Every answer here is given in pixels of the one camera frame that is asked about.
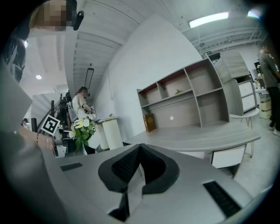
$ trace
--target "shelf compartment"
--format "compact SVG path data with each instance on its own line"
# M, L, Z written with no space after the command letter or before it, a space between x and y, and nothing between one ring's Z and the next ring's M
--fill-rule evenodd
M138 97L141 107L148 104L153 104L161 100L161 95L156 83L138 91Z
M159 103L162 103L162 102L165 102L165 101L169 101L169 100L171 100L171 99L178 98L178 97L180 97L180 96L183 96L183 95L186 95L186 94L189 94L189 93L192 93L192 92L193 92L193 91L190 89L190 90L184 91L184 92L182 92L182 93L176 94L176 95L174 95L174 96L164 98L164 99L162 99L162 100L160 100L160 101L157 101L157 102L154 102L154 103L150 103L150 104L144 105L144 106L142 106L142 108L147 108L147 107L150 107L150 106L155 105L155 104L159 104Z
M222 89L197 97L201 127L229 122L226 98Z
M157 129L200 124L198 108L193 93L182 95L181 97L185 96L189 96L189 98L166 105L150 107L150 112L154 114Z
M157 84L162 98L174 96L177 90L186 91L191 89L191 85L183 69L159 80Z
M222 87L218 74L207 58L185 68L195 95L203 95Z

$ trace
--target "book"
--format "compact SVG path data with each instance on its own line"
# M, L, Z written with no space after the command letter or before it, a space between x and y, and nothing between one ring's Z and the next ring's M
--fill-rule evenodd
M151 132L152 130L156 129L156 124L154 121L154 114L146 114L143 115L144 124L146 128L146 132Z

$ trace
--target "white shirt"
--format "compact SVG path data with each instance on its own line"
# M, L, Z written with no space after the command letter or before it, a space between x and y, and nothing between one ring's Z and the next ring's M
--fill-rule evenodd
M86 112L82 108L83 104L86 104L86 101L81 94L77 94L76 96L74 96L72 100L72 107L76 112L78 119L85 118L88 116L88 114L86 114Z

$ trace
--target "hand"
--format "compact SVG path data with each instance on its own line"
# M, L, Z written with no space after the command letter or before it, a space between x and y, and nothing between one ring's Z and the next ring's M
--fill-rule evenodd
M51 136L38 135L38 146L41 149L50 150L54 154L54 146L56 145L54 139Z

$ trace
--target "gray floor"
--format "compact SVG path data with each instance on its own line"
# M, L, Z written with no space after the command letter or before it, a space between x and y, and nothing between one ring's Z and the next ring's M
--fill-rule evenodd
M269 119L252 118L253 129L261 134L261 139L254 142L254 155L245 154L235 180L253 197L273 184L280 165L280 137L268 130ZM251 145L246 152L251 153Z

